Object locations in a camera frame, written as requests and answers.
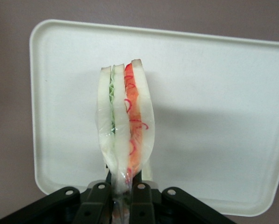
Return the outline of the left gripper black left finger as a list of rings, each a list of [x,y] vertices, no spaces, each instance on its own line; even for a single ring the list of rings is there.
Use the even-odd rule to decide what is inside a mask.
[[[64,187],[0,219],[0,224],[109,224],[111,173],[80,193]]]

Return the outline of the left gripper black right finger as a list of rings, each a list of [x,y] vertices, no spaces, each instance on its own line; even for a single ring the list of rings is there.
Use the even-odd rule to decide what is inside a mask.
[[[233,224],[234,221],[177,187],[159,191],[154,182],[133,178],[130,224]]]

